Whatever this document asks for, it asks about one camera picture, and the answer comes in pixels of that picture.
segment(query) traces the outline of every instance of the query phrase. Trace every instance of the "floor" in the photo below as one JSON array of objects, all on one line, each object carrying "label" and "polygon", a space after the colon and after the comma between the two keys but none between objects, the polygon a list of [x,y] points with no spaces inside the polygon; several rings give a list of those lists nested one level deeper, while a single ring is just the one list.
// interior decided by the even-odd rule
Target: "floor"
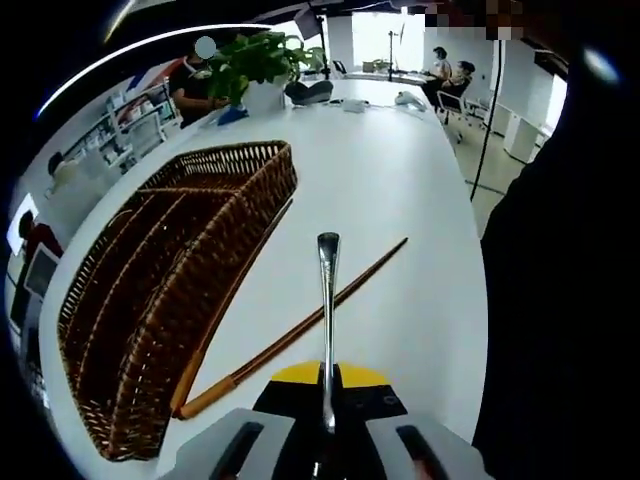
[{"label": "floor", "polygon": [[[471,118],[469,121],[471,126],[467,122],[451,116],[449,125],[445,126],[445,131],[454,148],[460,171],[469,184],[469,192],[471,192],[478,171],[485,130],[481,128],[480,119]],[[460,144],[456,142],[455,131],[462,133],[463,140]],[[479,236],[484,233],[491,211],[524,167],[523,163],[510,157],[502,145],[502,137],[495,134],[489,135],[480,181],[473,199],[473,210]]]}]

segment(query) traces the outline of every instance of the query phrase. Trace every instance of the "metal spoon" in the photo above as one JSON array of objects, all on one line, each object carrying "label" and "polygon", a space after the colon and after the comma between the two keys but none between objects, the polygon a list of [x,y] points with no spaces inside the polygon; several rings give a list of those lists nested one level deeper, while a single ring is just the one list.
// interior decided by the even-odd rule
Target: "metal spoon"
[{"label": "metal spoon", "polygon": [[336,417],[331,403],[333,393],[333,302],[335,278],[338,265],[340,235],[325,232],[318,235],[318,256],[322,275],[322,297],[324,303],[324,383],[322,419],[328,433],[335,433]]}]

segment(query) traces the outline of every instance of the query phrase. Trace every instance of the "white pot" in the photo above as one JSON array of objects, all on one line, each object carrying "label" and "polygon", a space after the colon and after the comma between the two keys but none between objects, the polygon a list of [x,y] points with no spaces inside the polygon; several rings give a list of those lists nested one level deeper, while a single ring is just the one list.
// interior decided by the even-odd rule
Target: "white pot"
[{"label": "white pot", "polygon": [[269,115],[284,109],[284,86],[286,77],[279,77],[273,83],[250,82],[242,96],[242,105],[249,116]]}]

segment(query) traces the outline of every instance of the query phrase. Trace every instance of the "wooden chopstick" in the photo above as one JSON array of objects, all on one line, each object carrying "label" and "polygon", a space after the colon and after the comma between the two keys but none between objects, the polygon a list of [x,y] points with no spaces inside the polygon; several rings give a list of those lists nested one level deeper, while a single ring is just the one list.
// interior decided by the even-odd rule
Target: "wooden chopstick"
[{"label": "wooden chopstick", "polygon": [[207,330],[202,342],[200,343],[200,346],[195,351],[195,353],[191,356],[191,360],[189,360],[187,367],[184,369],[184,372],[182,372],[182,376],[180,377],[180,380],[178,381],[178,385],[176,385],[176,389],[173,392],[173,396],[171,397],[171,402],[169,403],[169,405],[171,406],[171,411],[173,412],[174,416],[176,412],[187,401],[187,397],[189,396],[189,392],[191,391],[193,382],[195,381],[196,375],[198,374],[198,369],[200,368],[200,365],[202,365],[202,362],[204,360],[204,356],[205,356],[205,353],[207,352],[207,348],[209,347],[209,344],[211,343],[213,336],[218,330],[218,327],[222,322],[222,317],[224,316],[225,312],[229,308],[229,305],[231,304],[231,300],[233,300],[233,297],[238,291],[238,288],[240,288],[240,284],[242,284],[244,277],[246,277],[247,273],[249,272],[249,269],[251,268],[256,258],[258,257],[258,254],[262,250],[262,247],[264,247],[265,243],[267,243],[267,240],[269,240],[269,237],[271,237],[271,234],[276,229],[276,227],[282,220],[282,217],[284,217],[285,213],[287,213],[287,210],[289,210],[289,207],[291,206],[292,203],[293,203],[293,199],[289,199],[289,201],[284,205],[284,207],[282,207],[280,211],[276,214],[276,216],[273,218],[273,221],[271,222],[271,224],[269,224],[269,226],[264,231],[264,234],[262,235],[260,242],[258,243],[258,245],[256,245],[256,248],[253,250],[253,252],[251,252],[251,256],[242,267],[242,270],[240,270],[240,272],[238,273],[238,276],[235,278],[233,284],[231,285],[231,288],[227,291],[227,294],[222,300],[222,303],[220,304],[220,306],[218,307],[218,310],[214,314],[214,317],[213,317],[214,320],[211,322],[211,325],[209,325],[209,329]]},{"label": "wooden chopstick", "polygon": [[[400,250],[405,243],[409,240],[405,237],[398,245],[393,247],[387,252],[380,260],[374,263],[371,267],[365,270],[358,278],[345,287],[340,293],[336,295],[335,306],[338,307],[342,302],[349,298],[356,290],[358,290],[369,278],[373,276],[380,268],[387,263],[391,257],[393,257],[398,250]],[[198,395],[190,402],[183,405],[174,416],[181,420],[187,420],[195,417],[198,413],[203,411],[209,405],[217,402],[229,392],[235,390],[235,388],[258,371],[263,365],[276,357],[280,352],[285,350],[291,344],[293,344],[298,338],[306,333],[311,327],[315,326],[324,318],[324,310],[322,307],[317,309],[306,319],[293,327],[282,337],[276,340],[271,346],[267,347],[257,356],[255,356],[248,363],[240,367],[238,370],[230,375],[227,375],[218,383],[209,387],[203,393]]]}]

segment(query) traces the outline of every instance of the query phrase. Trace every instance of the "wicker basket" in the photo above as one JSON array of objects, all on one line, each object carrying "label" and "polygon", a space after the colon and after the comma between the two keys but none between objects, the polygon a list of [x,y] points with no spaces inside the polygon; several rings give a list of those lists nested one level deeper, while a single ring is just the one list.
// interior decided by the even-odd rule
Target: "wicker basket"
[{"label": "wicker basket", "polygon": [[105,458],[158,455],[186,365],[296,182],[281,141],[183,154],[96,240],[63,303],[58,336]]}]

